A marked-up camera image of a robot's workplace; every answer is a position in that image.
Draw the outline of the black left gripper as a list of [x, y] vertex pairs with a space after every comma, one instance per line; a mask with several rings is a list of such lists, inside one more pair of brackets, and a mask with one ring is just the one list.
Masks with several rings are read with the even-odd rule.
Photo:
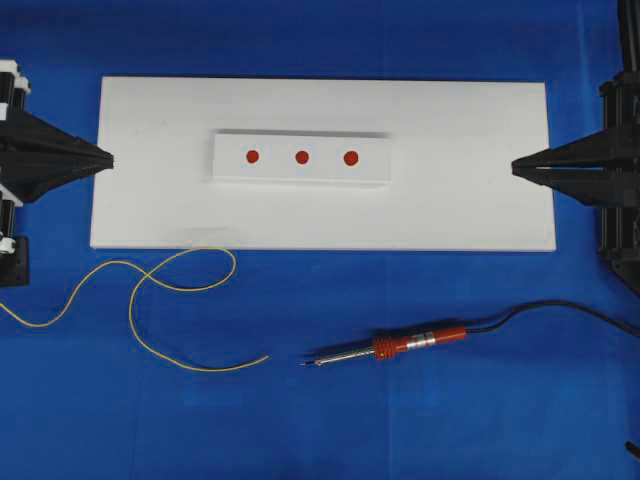
[[15, 60], [2, 59], [1, 155], [13, 151], [66, 154], [95, 161], [29, 162], [14, 168], [14, 187], [9, 186], [7, 167], [1, 166], [2, 250], [16, 249], [15, 210], [23, 203], [33, 203], [50, 190], [114, 167], [114, 157], [109, 152], [25, 112], [30, 93], [30, 81], [21, 74], [19, 64]]

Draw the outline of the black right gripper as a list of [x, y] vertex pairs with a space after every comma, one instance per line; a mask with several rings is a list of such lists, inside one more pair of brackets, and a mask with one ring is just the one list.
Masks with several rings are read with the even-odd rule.
[[[623, 72], [600, 87], [604, 130], [512, 162], [516, 177], [600, 210], [599, 253], [639, 258], [639, 74]], [[606, 160], [608, 152], [612, 155]], [[604, 171], [582, 169], [604, 164]]]

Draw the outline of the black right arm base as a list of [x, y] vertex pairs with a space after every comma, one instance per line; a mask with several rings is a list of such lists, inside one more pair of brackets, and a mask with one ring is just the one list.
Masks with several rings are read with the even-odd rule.
[[[623, 63], [623, 69], [620, 73], [637, 72], [639, 74], [639, 3], [637, 1], [619, 1], [617, 8]], [[638, 293], [639, 258], [637, 260], [609, 260], [609, 262], [612, 271], [625, 285], [634, 293]]]

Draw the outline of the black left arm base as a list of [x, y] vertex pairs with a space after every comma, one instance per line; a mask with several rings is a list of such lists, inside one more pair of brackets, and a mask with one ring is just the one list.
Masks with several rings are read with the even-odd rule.
[[13, 254], [1, 255], [1, 288], [22, 287], [29, 284], [29, 240], [26, 236], [19, 236], [15, 242]]

